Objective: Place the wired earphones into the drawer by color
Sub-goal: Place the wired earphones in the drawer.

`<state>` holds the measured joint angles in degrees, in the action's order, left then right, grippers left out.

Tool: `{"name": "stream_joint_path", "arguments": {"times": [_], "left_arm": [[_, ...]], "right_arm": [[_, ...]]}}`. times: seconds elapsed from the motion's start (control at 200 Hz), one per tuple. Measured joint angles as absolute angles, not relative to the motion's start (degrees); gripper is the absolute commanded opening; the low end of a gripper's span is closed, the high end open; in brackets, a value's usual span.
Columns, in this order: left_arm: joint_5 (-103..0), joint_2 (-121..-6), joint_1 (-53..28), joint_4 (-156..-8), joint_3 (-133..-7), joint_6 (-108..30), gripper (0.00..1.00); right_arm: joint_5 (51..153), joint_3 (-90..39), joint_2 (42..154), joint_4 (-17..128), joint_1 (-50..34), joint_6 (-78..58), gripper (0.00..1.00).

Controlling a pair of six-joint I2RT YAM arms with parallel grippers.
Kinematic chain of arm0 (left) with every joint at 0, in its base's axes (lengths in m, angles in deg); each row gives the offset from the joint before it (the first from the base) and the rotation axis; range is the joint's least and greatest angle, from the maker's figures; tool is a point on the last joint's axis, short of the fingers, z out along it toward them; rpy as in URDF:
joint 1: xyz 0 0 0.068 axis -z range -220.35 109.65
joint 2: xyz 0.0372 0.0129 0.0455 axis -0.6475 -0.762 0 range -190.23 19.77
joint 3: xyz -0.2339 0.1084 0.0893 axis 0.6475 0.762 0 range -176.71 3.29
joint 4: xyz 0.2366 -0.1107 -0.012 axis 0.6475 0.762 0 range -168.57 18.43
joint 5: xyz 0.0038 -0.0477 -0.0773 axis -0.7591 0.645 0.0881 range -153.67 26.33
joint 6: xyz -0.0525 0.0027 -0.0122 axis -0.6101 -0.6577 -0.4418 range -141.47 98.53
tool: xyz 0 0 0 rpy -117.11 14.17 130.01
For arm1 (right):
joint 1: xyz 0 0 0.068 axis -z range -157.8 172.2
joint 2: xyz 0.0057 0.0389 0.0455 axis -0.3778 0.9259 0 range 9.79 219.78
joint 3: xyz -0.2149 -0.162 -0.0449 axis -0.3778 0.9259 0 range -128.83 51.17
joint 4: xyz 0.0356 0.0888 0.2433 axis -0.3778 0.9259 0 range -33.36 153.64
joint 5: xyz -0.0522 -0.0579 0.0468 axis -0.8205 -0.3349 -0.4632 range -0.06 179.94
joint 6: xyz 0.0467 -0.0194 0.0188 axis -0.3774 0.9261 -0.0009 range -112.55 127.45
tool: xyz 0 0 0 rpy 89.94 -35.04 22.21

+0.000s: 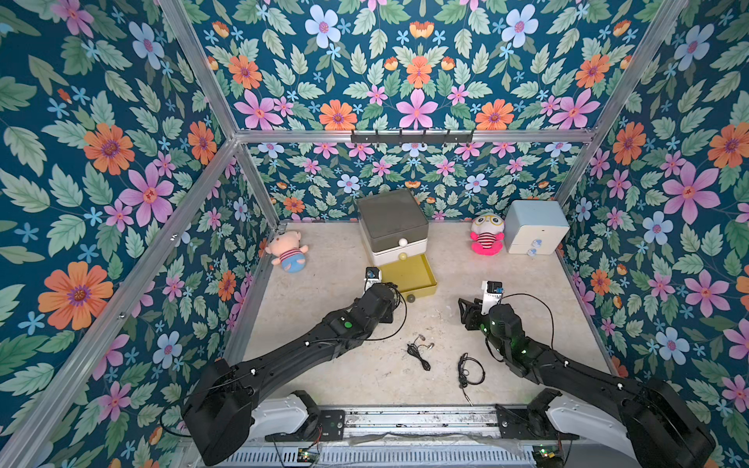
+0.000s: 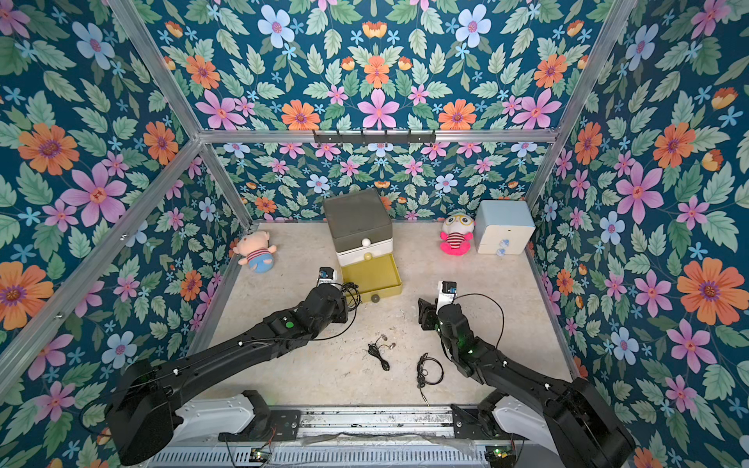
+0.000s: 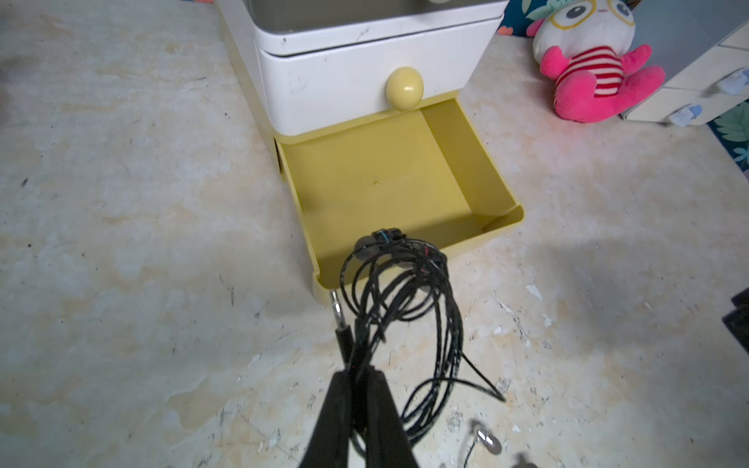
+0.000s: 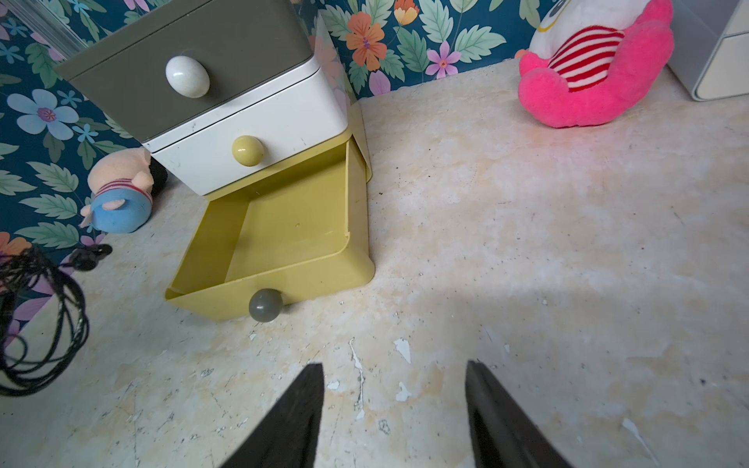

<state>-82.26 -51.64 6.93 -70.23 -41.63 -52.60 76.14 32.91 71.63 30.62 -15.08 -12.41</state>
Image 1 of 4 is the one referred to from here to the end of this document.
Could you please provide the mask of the yellow bottom drawer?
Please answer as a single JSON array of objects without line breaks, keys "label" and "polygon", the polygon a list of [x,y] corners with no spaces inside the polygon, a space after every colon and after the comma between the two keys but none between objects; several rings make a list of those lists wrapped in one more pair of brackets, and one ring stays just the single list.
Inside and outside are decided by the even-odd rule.
[{"label": "yellow bottom drawer", "polygon": [[426,255],[414,255],[382,265],[380,272],[382,281],[396,285],[407,302],[433,296],[437,291],[438,282]]}]

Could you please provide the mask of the black earphones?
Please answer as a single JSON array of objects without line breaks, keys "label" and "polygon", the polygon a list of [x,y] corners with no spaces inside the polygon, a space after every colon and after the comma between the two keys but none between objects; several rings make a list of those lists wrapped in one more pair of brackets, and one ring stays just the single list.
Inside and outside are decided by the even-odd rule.
[{"label": "black earphones", "polygon": [[468,388],[481,386],[486,380],[486,370],[483,364],[468,353],[463,353],[458,358],[456,365],[458,371],[458,388],[468,405],[473,406],[473,402],[468,395]]},{"label": "black earphones", "polygon": [[425,372],[430,372],[431,364],[424,358],[423,351],[431,350],[433,347],[433,342],[427,343],[424,335],[418,335],[416,339],[408,343],[406,352],[409,356],[412,356],[419,361],[421,368]]}]

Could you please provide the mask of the white drawer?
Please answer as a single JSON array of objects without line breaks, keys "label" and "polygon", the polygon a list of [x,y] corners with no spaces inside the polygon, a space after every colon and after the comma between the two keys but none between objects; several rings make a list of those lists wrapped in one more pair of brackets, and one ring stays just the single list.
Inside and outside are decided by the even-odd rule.
[{"label": "white drawer", "polygon": [[417,257],[418,255],[424,255],[427,250],[427,245],[428,240],[422,239],[421,241],[407,243],[403,246],[396,246],[395,248],[383,250],[381,252],[372,252],[371,263],[375,267],[380,267],[397,261],[405,261],[411,257]]}]

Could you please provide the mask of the grey top drawer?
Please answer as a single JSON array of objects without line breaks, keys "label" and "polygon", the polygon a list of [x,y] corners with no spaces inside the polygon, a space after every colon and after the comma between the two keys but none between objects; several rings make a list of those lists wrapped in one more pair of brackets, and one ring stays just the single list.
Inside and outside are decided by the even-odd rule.
[{"label": "grey top drawer", "polygon": [[409,189],[385,191],[357,202],[365,239],[373,252],[427,239],[429,222]]}]

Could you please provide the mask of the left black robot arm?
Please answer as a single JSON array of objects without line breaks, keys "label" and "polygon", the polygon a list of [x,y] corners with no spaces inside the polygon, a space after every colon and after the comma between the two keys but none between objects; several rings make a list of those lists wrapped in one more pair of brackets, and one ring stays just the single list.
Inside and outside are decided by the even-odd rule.
[{"label": "left black robot arm", "polygon": [[395,285],[376,283],[344,308],[328,313],[310,331],[287,344],[238,364],[208,364],[181,409],[181,419],[202,461],[216,466],[245,442],[268,435],[313,435],[320,411],[304,391],[285,398],[272,394],[314,367],[375,341],[379,324],[407,306]]}]

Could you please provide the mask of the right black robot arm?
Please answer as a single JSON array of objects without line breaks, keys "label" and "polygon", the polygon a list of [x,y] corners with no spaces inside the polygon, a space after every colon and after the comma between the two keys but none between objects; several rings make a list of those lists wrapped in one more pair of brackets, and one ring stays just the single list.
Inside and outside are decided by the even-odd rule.
[{"label": "right black robot arm", "polygon": [[702,467],[717,444],[705,423],[667,382],[612,376],[531,339],[507,303],[485,309],[460,300],[460,321],[485,337],[519,378],[543,386],[528,405],[530,431],[547,427],[636,460],[642,467]]}]

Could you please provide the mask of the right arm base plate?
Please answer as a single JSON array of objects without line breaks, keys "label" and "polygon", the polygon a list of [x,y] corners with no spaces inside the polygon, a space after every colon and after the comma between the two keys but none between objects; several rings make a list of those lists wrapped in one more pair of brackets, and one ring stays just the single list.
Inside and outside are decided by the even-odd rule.
[{"label": "right arm base plate", "polygon": [[576,441],[579,436],[558,431],[545,415],[534,413],[526,406],[507,407],[495,404],[497,427],[503,439]]}]

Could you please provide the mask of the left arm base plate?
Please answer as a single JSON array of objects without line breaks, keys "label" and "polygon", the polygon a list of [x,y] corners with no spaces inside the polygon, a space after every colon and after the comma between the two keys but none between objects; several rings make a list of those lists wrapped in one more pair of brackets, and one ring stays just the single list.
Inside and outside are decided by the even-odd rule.
[{"label": "left arm base plate", "polygon": [[310,415],[302,426],[293,433],[268,435],[265,442],[335,442],[343,439],[346,412],[342,409],[324,409]]}]

